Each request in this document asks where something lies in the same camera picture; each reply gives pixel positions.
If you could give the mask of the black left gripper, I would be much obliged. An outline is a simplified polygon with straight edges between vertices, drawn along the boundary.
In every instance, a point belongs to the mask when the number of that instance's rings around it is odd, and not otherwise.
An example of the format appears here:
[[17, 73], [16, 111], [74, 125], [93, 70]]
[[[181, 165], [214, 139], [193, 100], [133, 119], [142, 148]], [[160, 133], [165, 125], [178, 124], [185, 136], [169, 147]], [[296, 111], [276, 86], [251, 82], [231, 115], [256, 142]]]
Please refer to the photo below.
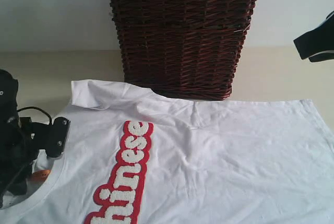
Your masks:
[[30, 117], [18, 113], [37, 107], [17, 108], [18, 80], [1, 70], [1, 195], [27, 192], [27, 178], [38, 152], [32, 148]]

